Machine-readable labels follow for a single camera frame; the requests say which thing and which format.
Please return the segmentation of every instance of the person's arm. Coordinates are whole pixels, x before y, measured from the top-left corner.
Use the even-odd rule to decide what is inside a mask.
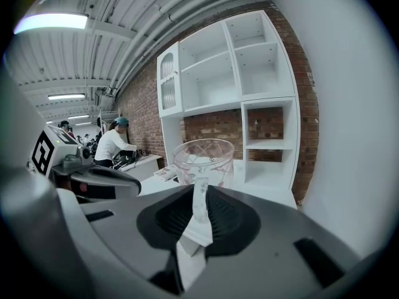
[[[115,143],[116,146],[118,146],[121,150],[124,151],[136,151],[137,146],[136,145],[131,145],[126,143],[125,141],[122,140],[118,132],[115,132],[111,136],[111,140]]]

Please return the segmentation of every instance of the person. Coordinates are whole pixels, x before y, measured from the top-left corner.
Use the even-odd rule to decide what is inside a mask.
[[[125,151],[136,151],[137,146],[126,143],[120,137],[120,134],[126,132],[129,126],[129,121],[125,117],[117,117],[110,125],[108,132],[106,132],[100,139],[97,151],[95,152],[94,163],[99,166],[112,167],[112,157],[117,152],[117,149]]]
[[[88,142],[89,142],[89,134],[86,134],[85,137],[83,137],[83,145],[87,146]]]
[[[70,137],[75,139],[74,134],[69,130],[69,122],[68,121],[62,121],[60,123],[60,129],[63,130],[65,133],[67,133]]]

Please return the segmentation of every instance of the cabinet door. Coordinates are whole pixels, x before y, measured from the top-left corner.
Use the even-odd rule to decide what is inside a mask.
[[[158,57],[156,84],[160,117],[182,113],[179,42],[173,44]]]

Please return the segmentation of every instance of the black pants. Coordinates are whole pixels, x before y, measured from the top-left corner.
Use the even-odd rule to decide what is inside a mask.
[[[103,159],[102,161],[97,161],[96,159],[94,160],[94,164],[99,165],[99,166],[104,166],[104,167],[112,167],[113,163],[109,159]]]

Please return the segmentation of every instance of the ceiling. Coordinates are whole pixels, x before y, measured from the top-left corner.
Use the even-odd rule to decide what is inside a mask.
[[[113,85],[127,78],[134,64],[132,54],[151,34],[156,26],[168,17],[148,27],[151,18],[166,3],[173,0],[45,0],[31,8],[27,15],[47,12],[68,12],[89,15],[85,29],[42,28],[14,36],[3,60],[7,71],[29,100],[47,121],[61,121],[68,116],[90,115],[88,119],[72,120],[74,123],[94,121],[98,113],[109,112],[112,96],[106,96]],[[182,0],[175,8],[192,0]],[[215,0],[204,1],[202,6]],[[184,17],[170,23],[165,31]],[[129,45],[137,32],[147,26],[148,30],[131,52]],[[83,100],[50,101],[48,95],[84,93]]]

